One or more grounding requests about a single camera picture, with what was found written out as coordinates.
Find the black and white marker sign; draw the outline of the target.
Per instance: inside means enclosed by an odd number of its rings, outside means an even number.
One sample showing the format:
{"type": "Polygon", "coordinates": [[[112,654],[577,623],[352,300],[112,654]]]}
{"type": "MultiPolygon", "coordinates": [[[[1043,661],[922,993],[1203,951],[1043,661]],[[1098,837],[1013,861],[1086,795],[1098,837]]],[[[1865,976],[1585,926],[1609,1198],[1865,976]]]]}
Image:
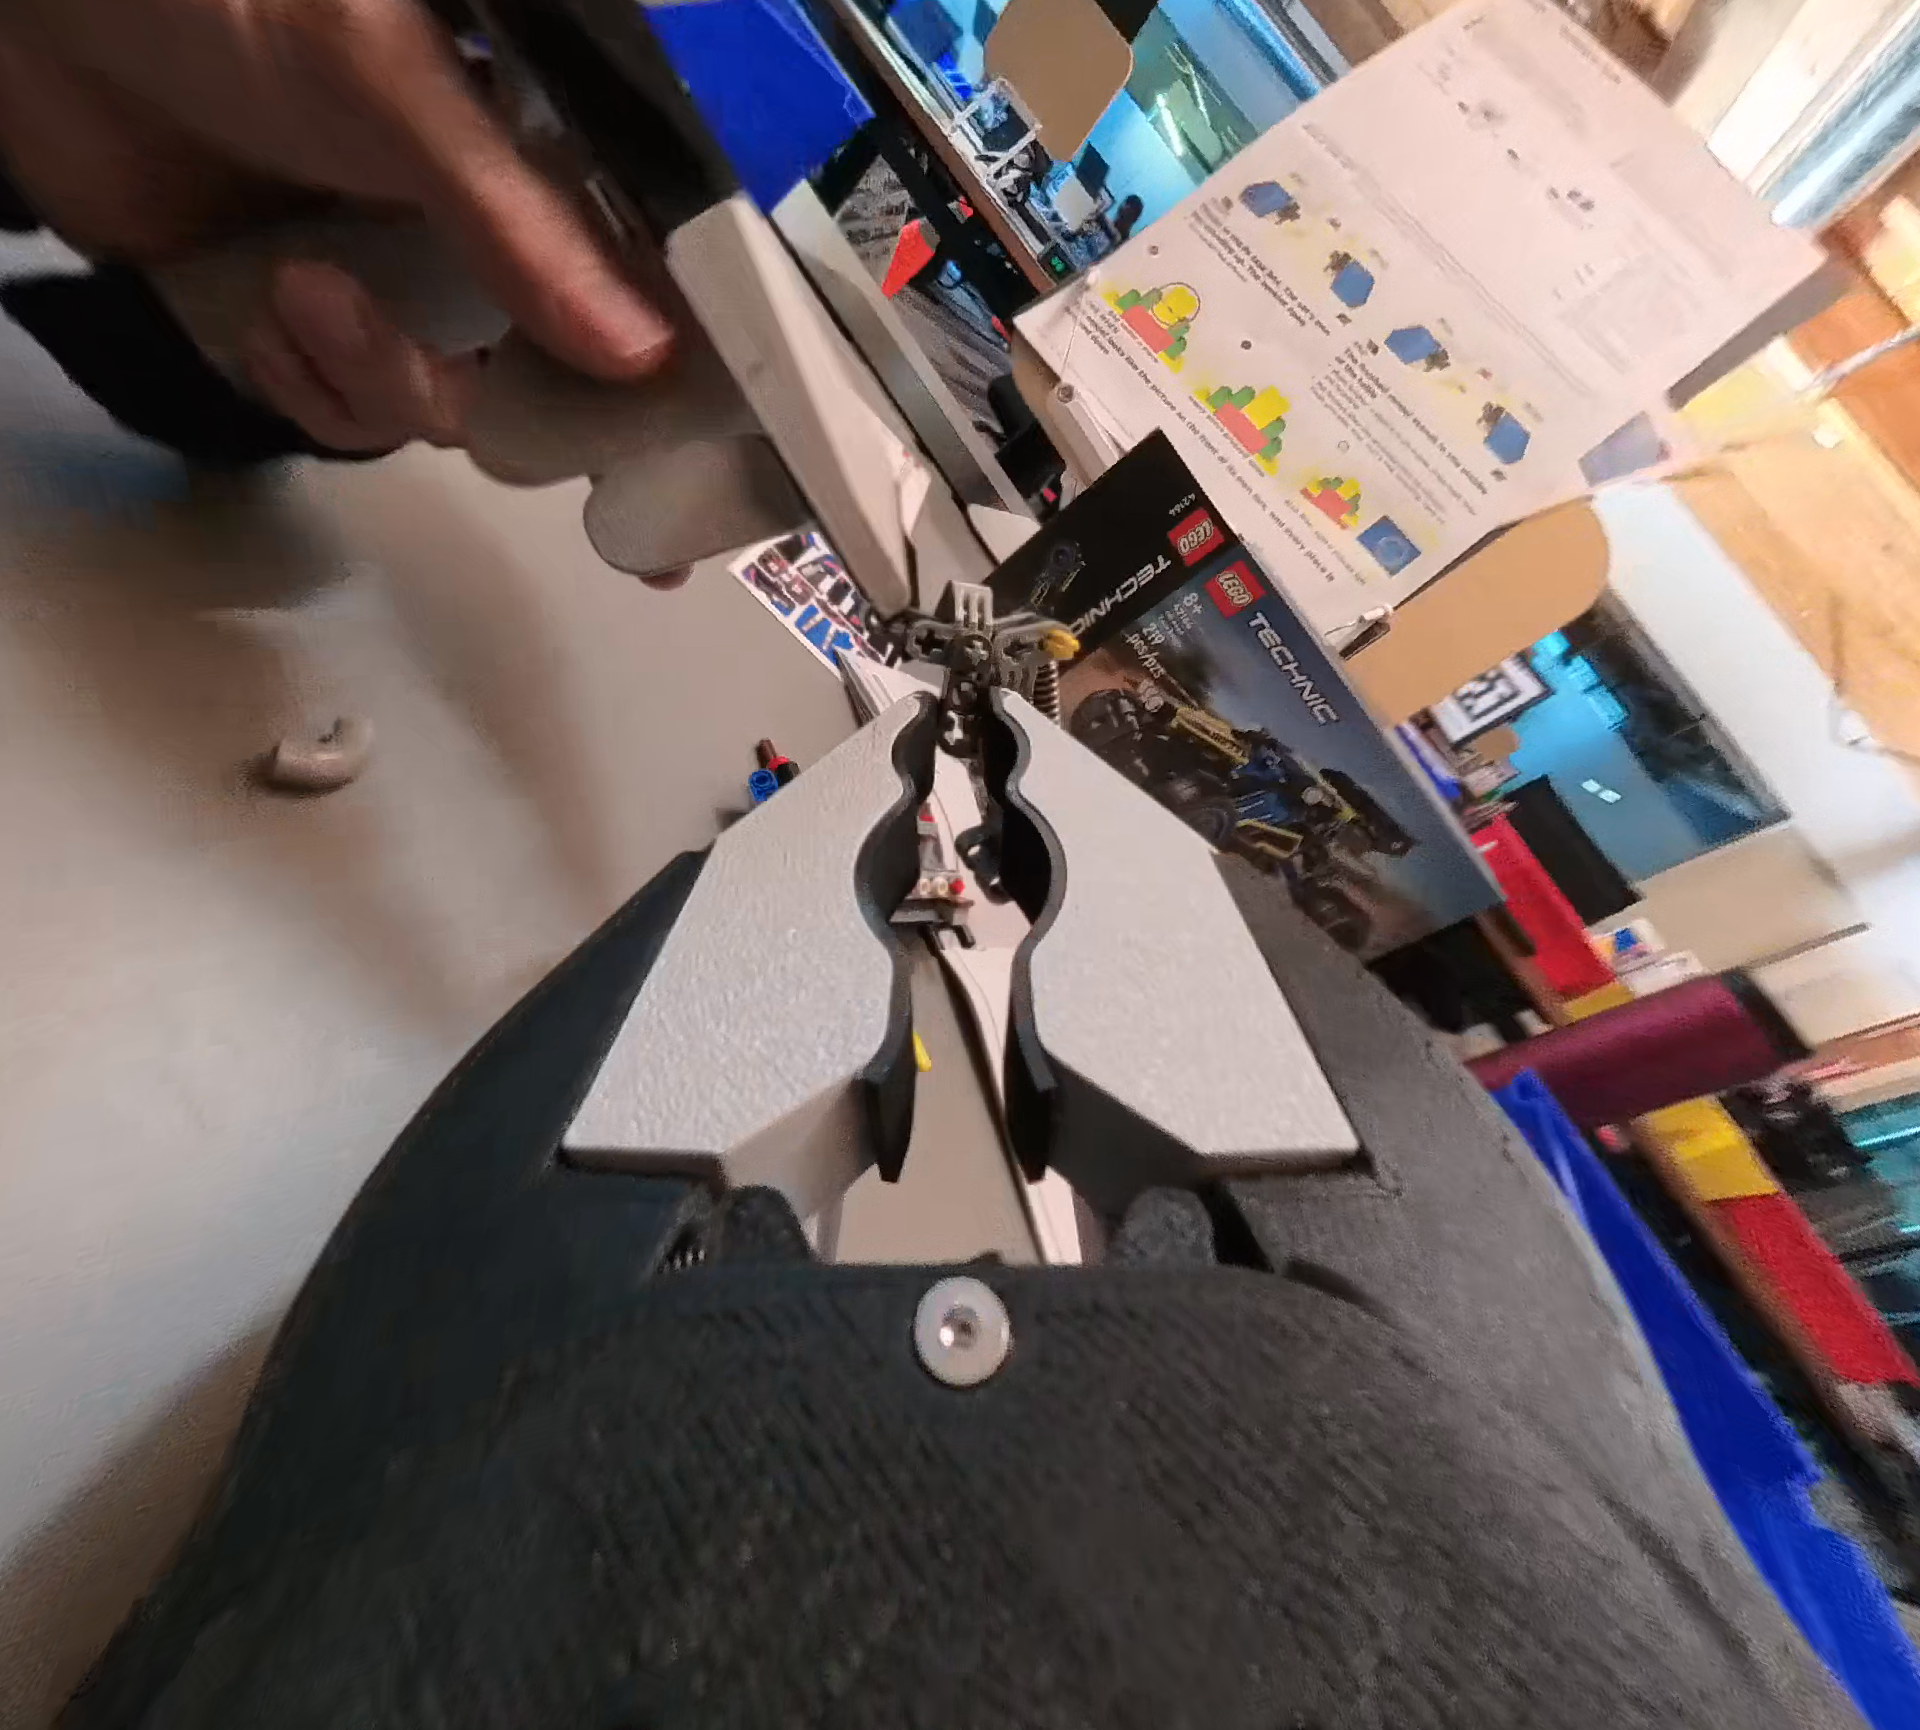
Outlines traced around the black and white marker sign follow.
{"type": "Polygon", "coordinates": [[[1515,654],[1437,700],[1429,707],[1429,717],[1447,745],[1465,748],[1489,731],[1511,728],[1550,695],[1553,685],[1540,677],[1526,654],[1515,654]]]}

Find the person's left hand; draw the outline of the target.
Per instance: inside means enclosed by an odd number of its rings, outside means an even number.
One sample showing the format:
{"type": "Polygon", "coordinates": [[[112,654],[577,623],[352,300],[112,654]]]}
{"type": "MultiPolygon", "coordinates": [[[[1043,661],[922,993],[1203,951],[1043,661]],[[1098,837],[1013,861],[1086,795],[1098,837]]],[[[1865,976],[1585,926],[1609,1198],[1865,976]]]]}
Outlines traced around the person's left hand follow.
{"type": "MultiPolygon", "coordinates": [[[[419,0],[1,0],[4,169],[148,272],[320,199],[406,210],[548,359],[659,371],[673,329],[513,148],[419,0]]],[[[461,446],[472,361],[320,262],[269,264],[238,383],[341,450],[461,446]]]]}

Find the partly built lego chassis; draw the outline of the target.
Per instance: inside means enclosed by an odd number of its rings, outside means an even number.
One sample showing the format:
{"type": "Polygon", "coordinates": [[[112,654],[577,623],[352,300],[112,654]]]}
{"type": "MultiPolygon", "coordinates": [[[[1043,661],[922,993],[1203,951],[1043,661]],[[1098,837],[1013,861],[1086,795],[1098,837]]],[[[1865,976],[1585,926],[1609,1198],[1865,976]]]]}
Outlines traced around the partly built lego chassis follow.
{"type": "MultiPolygon", "coordinates": [[[[779,790],[798,777],[798,766],[768,738],[754,743],[754,769],[750,772],[750,806],[764,806],[779,790]]],[[[943,811],[927,799],[916,821],[918,875],[908,896],[892,912],[891,926],[900,933],[920,933],[930,946],[946,951],[974,951],[975,933],[971,915],[975,893],[961,876],[961,865],[946,826],[943,811]]]]}

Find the printed instruction sheet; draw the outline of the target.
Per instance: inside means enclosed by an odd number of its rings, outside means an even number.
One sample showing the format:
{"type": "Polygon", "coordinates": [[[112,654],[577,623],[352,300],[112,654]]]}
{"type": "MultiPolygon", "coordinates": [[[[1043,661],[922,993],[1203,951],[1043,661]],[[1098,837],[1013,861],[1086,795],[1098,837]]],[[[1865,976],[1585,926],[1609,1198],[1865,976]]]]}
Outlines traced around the printed instruction sheet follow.
{"type": "Polygon", "coordinates": [[[1459,0],[1017,332],[1330,635],[1660,467],[1825,264],[1563,0],[1459,0]]]}

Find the person's left forearm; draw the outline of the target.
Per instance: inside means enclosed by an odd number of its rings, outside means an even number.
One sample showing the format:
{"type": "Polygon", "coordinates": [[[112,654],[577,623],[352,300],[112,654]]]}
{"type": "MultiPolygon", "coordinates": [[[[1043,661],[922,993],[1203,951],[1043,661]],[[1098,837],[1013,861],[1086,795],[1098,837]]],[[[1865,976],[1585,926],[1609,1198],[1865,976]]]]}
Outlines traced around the person's left forearm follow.
{"type": "Polygon", "coordinates": [[[1,304],[79,392],[112,422],[206,473],[250,473],[282,461],[366,465],[395,452],[341,450],[236,386],[186,334],[126,248],[79,224],[1,172],[7,236],[56,236],[80,270],[4,280],[1,304]]]}

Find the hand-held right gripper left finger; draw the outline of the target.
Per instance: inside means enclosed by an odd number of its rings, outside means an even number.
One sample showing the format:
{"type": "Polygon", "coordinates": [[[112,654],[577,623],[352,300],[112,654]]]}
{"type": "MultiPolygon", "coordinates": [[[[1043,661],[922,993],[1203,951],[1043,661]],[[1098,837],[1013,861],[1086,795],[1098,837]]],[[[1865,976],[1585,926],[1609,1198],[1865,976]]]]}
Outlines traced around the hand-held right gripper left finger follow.
{"type": "Polygon", "coordinates": [[[898,1182],[918,1063],[920,698],[712,843],[562,1136],[578,1165],[696,1183],[898,1182]]]}

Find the labelled blue storage bin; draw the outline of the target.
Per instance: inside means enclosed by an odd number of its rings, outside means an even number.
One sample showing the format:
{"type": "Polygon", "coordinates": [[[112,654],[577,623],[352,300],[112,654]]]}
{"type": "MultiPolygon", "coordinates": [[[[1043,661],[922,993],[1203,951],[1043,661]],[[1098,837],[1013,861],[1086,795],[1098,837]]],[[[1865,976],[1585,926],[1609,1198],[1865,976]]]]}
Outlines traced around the labelled blue storage bin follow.
{"type": "Polygon", "coordinates": [[[645,18],[765,216],[871,120],[801,0],[708,0],[645,18]]]}

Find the red storage bin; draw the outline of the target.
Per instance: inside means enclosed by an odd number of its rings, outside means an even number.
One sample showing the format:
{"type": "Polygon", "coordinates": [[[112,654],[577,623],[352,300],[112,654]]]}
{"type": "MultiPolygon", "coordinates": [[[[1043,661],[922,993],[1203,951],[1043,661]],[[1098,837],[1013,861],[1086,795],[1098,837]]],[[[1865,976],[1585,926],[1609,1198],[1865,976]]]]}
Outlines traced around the red storage bin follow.
{"type": "Polygon", "coordinates": [[[1507,916],[1530,946],[1550,993],[1565,1001],[1613,989],[1616,972],[1596,946],[1549,868],[1505,819],[1480,825],[1470,840],[1499,889],[1507,916]]]}

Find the brown cardboard board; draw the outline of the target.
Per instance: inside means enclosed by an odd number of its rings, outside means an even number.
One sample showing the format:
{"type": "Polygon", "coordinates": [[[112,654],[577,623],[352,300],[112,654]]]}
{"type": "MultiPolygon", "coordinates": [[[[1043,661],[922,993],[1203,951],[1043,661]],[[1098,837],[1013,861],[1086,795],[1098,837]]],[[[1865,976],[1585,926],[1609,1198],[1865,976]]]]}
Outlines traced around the brown cardboard board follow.
{"type": "Polygon", "coordinates": [[[1574,500],[1485,537],[1388,612],[1384,633],[1343,657],[1343,678],[1384,729],[1443,705],[1596,607],[1603,534],[1596,507],[1574,500]]]}

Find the maroon roll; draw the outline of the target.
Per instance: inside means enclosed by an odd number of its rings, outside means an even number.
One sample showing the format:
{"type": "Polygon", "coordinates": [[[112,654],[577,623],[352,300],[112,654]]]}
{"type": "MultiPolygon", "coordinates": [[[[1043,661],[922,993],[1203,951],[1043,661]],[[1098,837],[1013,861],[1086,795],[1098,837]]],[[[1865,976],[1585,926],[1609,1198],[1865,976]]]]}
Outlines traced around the maroon roll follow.
{"type": "Polygon", "coordinates": [[[1530,1070],[1555,1094],[1662,1090],[1686,1101],[1759,1084],[1812,1058],[1814,1045],[1746,972],[1724,972],[1497,1047],[1470,1070],[1489,1090],[1530,1070]]]}

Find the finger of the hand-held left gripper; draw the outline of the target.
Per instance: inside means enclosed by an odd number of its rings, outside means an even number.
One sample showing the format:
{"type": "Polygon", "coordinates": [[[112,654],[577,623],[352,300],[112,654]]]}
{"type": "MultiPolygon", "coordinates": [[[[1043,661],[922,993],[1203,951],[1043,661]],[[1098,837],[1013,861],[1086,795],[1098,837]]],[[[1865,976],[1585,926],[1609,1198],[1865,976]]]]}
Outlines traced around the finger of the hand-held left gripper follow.
{"type": "Polygon", "coordinates": [[[1013,556],[1036,534],[1036,519],[1001,467],[996,438],[961,405],[898,304],[884,297],[880,280],[808,181],[773,208],[773,229],[900,416],[903,435],[943,481],[985,562],[1013,556]]]}
{"type": "Polygon", "coordinates": [[[922,460],[768,218],[742,191],[666,236],[666,276],[880,614],[918,604],[922,460]]]}

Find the grey lego shock absorber assembly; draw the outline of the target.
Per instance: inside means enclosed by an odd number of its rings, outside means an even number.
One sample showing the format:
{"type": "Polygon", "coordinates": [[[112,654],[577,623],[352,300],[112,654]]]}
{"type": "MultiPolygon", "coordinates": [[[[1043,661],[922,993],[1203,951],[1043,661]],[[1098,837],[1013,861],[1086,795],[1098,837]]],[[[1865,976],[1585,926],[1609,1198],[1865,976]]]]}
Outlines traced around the grey lego shock absorber assembly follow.
{"type": "Polygon", "coordinates": [[[941,672],[940,751],[964,769],[974,821],[952,826],[952,849],[980,893],[1006,903],[1000,880],[1001,801],[990,784],[990,700],[1017,692],[1043,720],[1062,724],[1058,678],[1078,657],[1069,628],[1028,607],[996,614],[985,584],[952,582],[933,612],[906,609],[880,625],[900,662],[941,672]]]}

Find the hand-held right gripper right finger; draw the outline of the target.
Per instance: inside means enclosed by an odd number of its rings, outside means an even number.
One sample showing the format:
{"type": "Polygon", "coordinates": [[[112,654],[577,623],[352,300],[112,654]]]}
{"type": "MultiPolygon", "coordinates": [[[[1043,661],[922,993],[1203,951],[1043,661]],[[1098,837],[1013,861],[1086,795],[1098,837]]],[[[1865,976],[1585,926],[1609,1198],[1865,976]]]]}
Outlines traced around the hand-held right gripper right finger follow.
{"type": "Polygon", "coordinates": [[[1185,825],[1016,692],[990,698],[1013,951],[1004,1108],[1028,1180],[1241,1180],[1361,1144],[1185,825]]]}

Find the lego sticker sheet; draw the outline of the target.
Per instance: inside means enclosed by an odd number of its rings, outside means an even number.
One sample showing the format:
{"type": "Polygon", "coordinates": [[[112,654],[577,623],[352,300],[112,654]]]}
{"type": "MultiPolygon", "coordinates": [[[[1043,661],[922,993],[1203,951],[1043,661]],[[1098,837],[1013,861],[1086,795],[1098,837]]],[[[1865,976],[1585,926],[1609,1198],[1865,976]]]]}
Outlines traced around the lego sticker sheet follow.
{"type": "Polygon", "coordinates": [[[881,668],[900,661],[885,619],[817,529],[757,543],[726,573],[828,673],[840,673],[843,657],[881,668]]]}

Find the black lego box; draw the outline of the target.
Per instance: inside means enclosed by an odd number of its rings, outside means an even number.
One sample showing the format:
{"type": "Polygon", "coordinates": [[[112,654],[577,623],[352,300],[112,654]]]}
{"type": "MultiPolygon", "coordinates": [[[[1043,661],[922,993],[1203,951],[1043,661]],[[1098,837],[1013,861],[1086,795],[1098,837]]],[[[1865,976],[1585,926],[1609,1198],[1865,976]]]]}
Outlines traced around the black lego box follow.
{"type": "Polygon", "coordinates": [[[990,577],[1057,620],[1063,729],[1373,961],[1497,904],[1468,834],[1163,431],[990,577]]]}

